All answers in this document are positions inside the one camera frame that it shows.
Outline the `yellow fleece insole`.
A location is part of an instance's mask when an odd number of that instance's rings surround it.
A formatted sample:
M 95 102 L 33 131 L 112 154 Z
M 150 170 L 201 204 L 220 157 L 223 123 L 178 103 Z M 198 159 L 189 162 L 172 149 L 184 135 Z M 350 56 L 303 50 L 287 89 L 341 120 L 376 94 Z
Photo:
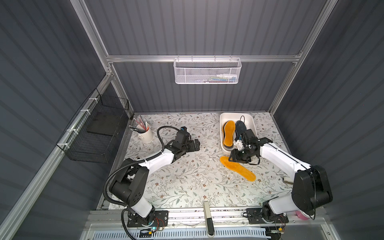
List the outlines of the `yellow fleece insole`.
M 226 148 L 233 147 L 234 133 L 236 130 L 235 122 L 230 120 L 223 125 L 223 146 Z

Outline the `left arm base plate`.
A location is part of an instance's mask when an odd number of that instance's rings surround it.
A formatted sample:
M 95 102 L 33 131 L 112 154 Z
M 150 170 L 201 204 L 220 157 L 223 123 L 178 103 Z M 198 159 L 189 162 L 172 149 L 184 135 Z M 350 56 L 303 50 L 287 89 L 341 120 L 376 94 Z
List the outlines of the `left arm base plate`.
M 167 227 L 169 220 L 169 211 L 151 212 L 146 218 L 141 217 L 138 214 L 133 215 L 128 213 L 127 227 L 139 228 L 139 227 Z

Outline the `dark grey insole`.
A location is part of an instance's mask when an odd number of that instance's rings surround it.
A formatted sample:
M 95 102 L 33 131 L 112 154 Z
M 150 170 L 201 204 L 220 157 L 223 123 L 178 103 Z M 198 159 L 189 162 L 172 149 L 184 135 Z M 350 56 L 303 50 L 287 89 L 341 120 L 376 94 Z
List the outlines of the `dark grey insole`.
M 243 121 L 241 121 L 241 120 L 236 121 L 236 123 L 235 123 L 235 133 L 236 133 L 235 141 L 241 140 L 242 135 L 245 133 L 246 130 L 247 130 L 247 127 Z

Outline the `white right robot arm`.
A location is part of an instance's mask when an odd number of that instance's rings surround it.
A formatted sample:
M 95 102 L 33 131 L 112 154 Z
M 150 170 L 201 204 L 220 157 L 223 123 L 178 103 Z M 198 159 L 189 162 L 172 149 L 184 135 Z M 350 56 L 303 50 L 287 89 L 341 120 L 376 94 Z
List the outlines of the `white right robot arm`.
M 230 161 L 235 163 L 249 164 L 252 157 L 272 162 L 293 180 L 290 193 L 266 202 L 265 216 L 295 211 L 312 216 L 317 208 L 333 201 L 328 175 L 323 167 L 293 157 L 268 138 L 252 138 L 242 150 L 233 149 L 230 153 Z

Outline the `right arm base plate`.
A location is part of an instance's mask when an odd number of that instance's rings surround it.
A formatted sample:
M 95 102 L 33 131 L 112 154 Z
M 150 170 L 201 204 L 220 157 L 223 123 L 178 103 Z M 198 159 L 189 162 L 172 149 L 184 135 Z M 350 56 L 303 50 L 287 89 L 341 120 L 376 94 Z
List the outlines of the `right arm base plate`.
M 275 214 L 267 207 L 247 208 L 243 217 L 248 219 L 250 224 L 287 224 L 289 219 L 285 213 Z

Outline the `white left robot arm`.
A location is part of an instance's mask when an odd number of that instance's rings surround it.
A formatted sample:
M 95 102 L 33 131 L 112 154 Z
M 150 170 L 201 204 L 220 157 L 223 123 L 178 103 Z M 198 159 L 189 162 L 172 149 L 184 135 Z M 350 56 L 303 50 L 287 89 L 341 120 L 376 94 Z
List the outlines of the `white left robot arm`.
M 163 129 L 176 130 L 176 137 L 167 144 L 164 143 L 160 131 Z M 161 143 L 159 152 L 140 160 L 125 159 L 122 165 L 107 178 L 103 186 L 105 200 L 114 205 L 124 207 L 135 214 L 148 225 L 155 217 L 155 207 L 144 197 L 144 191 L 149 175 L 161 168 L 171 165 L 181 157 L 200 150 L 200 141 L 192 139 L 187 127 L 176 128 L 162 126 L 157 130 Z

